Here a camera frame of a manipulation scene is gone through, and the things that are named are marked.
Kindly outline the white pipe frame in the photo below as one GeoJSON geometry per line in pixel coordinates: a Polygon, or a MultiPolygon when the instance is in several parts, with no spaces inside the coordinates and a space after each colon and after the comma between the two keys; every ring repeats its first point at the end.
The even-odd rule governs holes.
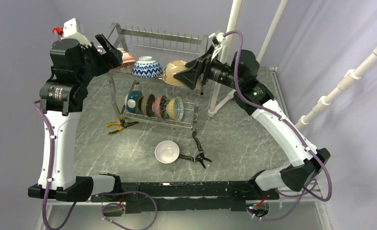
{"type": "Polygon", "coordinates": [[[262,63],[278,68],[295,121],[353,69],[354,83],[305,130],[377,131],[377,0],[289,0],[262,63]]]}

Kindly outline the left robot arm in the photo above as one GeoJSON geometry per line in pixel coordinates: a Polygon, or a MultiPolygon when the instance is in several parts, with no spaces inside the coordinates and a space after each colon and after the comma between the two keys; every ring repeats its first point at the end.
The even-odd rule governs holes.
{"type": "Polygon", "coordinates": [[[122,197],[121,179],[115,174],[77,176],[75,140],[87,87],[91,80],[122,63],[122,54],[103,34],[96,40],[105,52],[90,42],[63,38],[50,49],[51,76],[39,92],[36,111],[45,125],[44,156],[38,182],[28,188],[28,196],[65,202],[84,202],[104,194],[110,201],[122,197]]]}

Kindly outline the orange floral bowl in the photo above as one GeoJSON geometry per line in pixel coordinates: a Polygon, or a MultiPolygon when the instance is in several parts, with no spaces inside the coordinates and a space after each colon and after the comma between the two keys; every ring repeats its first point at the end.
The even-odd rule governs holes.
{"type": "Polygon", "coordinates": [[[128,66],[132,66],[136,63],[137,60],[132,56],[131,53],[125,51],[123,48],[117,48],[117,50],[122,52],[122,64],[112,69],[122,69],[128,66]]]}

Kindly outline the yellow handled pliers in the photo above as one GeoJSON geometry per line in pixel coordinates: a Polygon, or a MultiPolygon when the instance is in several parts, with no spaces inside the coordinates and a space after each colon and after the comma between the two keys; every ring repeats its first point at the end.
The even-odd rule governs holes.
{"type": "Polygon", "coordinates": [[[131,127],[131,126],[134,126],[134,125],[137,125],[137,124],[139,124],[139,122],[136,122],[136,121],[126,122],[124,119],[121,119],[118,122],[107,123],[106,127],[118,126],[118,128],[115,129],[115,130],[113,130],[113,131],[107,131],[107,134],[108,135],[113,135],[113,134],[121,132],[125,128],[131,127]]]}

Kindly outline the black pliers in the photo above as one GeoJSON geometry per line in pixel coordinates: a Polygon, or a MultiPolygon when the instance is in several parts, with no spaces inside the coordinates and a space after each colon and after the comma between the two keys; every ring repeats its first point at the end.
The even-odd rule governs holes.
{"type": "Polygon", "coordinates": [[[212,160],[205,157],[205,151],[201,146],[201,142],[197,137],[196,131],[194,131],[192,133],[192,137],[193,137],[195,144],[197,146],[198,154],[195,157],[179,154],[178,158],[183,159],[183,160],[188,160],[188,161],[191,161],[191,162],[199,162],[202,165],[202,167],[204,169],[206,169],[206,165],[205,165],[204,161],[212,162],[212,160]]]}

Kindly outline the red patterned bowl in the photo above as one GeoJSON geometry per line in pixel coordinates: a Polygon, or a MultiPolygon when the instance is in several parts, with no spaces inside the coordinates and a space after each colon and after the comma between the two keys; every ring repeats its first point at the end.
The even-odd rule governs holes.
{"type": "Polygon", "coordinates": [[[151,56],[142,56],[132,67],[135,78],[158,78],[163,75],[161,64],[151,56]]]}

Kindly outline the yellow teal patterned bowl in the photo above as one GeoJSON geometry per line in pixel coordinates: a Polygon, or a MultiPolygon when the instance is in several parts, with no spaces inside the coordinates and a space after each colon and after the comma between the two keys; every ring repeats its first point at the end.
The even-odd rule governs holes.
{"type": "Polygon", "coordinates": [[[177,96],[167,104],[167,114],[174,120],[180,122],[184,114],[184,105],[181,97],[177,96]]]}

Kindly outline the teal white bowl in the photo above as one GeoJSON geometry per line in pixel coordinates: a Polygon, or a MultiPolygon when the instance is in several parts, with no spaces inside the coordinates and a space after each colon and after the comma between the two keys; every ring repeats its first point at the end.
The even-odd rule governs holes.
{"type": "Polygon", "coordinates": [[[138,113],[141,107],[143,94],[141,91],[132,91],[125,98],[126,110],[130,113],[138,113]]]}

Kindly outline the steel dish rack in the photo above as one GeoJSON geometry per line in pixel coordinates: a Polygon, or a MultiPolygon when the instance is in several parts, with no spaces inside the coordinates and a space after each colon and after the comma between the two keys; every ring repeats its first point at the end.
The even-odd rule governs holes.
{"type": "MultiPolygon", "coordinates": [[[[181,34],[167,34],[165,32],[154,32],[152,30],[139,30],[133,28],[122,28],[119,23],[112,23],[106,33],[110,38],[117,33],[114,47],[121,47],[130,52],[134,57],[152,56],[159,61],[163,68],[172,58],[183,58],[186,61],[203,55],[208,49],[208,36],[186,36],[181,34]]],[[[130,91],[135,89],[148,89],[149,85],[157,85],[159,88],[169,88],[172,94],[184,91],[182,86],[172,86],[165,83],[161,77],[156,78],[135,78],[132,76],[132,67],[115,69],[106,74],[110,83],[110,95],[113,110],[119,119],[137,121],[158,126],[190,129],[196,131],[198,128],[199,98],[204,87],[197,84],[193,95],[184,100],[184,115],[182,121],[148,117],[134,114],[127,111],[126,107],[118,107],[116,101],[115,77],[122,78],[131,84],[130,91]]]]}

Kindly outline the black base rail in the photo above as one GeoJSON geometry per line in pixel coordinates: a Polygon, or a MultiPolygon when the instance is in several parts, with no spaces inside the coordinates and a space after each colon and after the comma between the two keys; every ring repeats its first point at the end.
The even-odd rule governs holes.
{"type": "Polygon", "coordinates": [[[93,195],[92,202],[123,200],[127,214],[146,211],[229,209],[243,211],[251,201],[278,200],[274,190],[262,191],[249,181],[122,183],[126,195],[93,195]]]}

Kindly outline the brown floral bowl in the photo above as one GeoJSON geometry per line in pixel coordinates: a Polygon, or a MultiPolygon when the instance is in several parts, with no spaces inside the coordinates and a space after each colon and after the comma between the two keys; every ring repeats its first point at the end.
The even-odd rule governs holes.
{"type": "Polygon", "coordinates": [[[166,95],[160,96],[155,99],[153,104],[153,112],[157,118],[166,119],[168,118],[167,114],[167,105],[169,103],[169,99],[166,95]]]}

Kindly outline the plain white bowl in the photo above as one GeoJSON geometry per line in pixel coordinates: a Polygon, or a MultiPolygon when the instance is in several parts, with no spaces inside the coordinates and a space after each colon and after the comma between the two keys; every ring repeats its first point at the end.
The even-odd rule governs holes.
{"type": "Polygon", "coordinates": [[[170,164],[175,162],[180,154],[180,148],[179,146],[171,141],[171,140],[165,140],[160,142],[155,147],[155,157],[156,159],[164,164],[170,164]]]}

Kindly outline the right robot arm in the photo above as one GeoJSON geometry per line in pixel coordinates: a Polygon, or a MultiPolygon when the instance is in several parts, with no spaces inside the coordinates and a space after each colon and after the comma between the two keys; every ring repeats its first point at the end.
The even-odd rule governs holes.
{"type": "Polygon", "coordinates": [[[276,140],[285,152],[288,166],[273,170],[263,170],[255,174],[249,186],[250,195],[260,199],[270,189],[288,187],[299,192],[320,172],[324,172],[329,186],[331,178],[325,167],[330,158],[326,148],[318,149],[308,141],[288,120],[277,100],[267,87],[257,80],[259,62],[249,50],[236,53],[232,64],[211,59],[214,48],[185,65],[185,69],[174,75],[189,89],[198,82],[213,80],[230,88],[239,85],[234,99],[237,105],[258,121],[276,140]]]}

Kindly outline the beige dark rimmed bowl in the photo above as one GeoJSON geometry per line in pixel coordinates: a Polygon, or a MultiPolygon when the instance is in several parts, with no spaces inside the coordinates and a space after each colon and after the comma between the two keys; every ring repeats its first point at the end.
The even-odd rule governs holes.
{"type": "Polygon", "coordinates": [[[155,96],[148,94],[143,96],[141,102],[141,112],[143,115],[151,117],[153,115],[153,104],[155,102],[155,96]]]}

